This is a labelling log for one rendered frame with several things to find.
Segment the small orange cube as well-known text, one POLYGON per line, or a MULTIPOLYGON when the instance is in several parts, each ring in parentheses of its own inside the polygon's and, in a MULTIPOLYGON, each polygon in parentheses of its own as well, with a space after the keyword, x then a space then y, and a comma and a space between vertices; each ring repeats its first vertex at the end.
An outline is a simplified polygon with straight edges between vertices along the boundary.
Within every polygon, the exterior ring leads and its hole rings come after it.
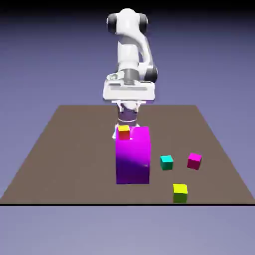
POLYGON ((130 139, 130 127, 128 125, 118 126, 118 138, 119 140, 130 139))

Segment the small teal cube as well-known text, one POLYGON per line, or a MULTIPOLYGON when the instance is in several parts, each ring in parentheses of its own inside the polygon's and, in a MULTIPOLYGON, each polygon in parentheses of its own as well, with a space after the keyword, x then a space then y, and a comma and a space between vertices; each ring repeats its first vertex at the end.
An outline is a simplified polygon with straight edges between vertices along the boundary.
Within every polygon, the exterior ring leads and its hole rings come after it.
POLYGON ((160 166, 163 171, 173 169, 173 158, 171 155, 162 155, 160 157, 160 166))

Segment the small magenta cube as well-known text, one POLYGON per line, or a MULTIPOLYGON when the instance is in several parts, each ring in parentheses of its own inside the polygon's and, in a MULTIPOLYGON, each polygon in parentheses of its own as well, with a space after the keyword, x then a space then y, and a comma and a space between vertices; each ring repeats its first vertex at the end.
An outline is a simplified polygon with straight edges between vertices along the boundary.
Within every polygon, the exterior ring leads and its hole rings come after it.
POLYGON ((188 156, 187 167, 193 170, 198 170, 200 168, 202 161, 202 156, 196 153, 190 153, 188 156))

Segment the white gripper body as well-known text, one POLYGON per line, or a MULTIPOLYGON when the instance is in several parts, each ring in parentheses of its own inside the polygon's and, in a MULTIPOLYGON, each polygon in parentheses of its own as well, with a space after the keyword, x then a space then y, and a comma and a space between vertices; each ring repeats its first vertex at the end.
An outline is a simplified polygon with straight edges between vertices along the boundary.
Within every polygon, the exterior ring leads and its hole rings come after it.
POLYGON ((155 84, 134 80, 134 85, 127 85, 123 80, 106 80, 103 98, 110 101, 154 101, 155 84))

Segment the large magenta box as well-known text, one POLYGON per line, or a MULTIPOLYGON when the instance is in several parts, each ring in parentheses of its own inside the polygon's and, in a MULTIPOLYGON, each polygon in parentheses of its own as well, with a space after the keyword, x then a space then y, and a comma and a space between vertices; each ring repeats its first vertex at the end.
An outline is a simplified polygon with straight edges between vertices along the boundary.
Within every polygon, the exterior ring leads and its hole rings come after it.
POLYGON ((131 127, 130 139, 116 131, 116 183, 147 185, 150 179, 151 140, 149 127, 131 127))

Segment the small yellow cube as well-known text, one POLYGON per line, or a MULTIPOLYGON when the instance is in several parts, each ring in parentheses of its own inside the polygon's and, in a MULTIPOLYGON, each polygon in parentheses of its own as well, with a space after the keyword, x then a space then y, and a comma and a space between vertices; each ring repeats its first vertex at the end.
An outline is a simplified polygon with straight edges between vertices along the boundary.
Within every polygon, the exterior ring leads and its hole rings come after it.
POLYGON ((173 184, 173 202, 186 203, 188 198, 188 188, 186 184, 173 184))

